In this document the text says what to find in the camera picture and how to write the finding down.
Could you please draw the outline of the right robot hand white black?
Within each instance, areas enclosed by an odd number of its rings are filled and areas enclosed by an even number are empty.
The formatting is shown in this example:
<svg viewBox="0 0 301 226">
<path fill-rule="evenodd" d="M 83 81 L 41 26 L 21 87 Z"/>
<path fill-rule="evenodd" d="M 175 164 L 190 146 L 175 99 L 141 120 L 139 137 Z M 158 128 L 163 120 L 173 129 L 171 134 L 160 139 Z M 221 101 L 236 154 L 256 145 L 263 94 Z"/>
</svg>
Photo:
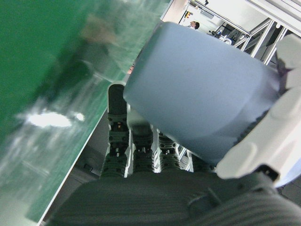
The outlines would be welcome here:
<svg viewBox="0 0 301 226">
<path fill-rule="evenodd" d="M 300 170 L 301 89 L 216 38 L 172 23 L 140 52 L 110 122 L 114 151 L 49 226 L 298 226 L 277 187 Z"/>
</svg>

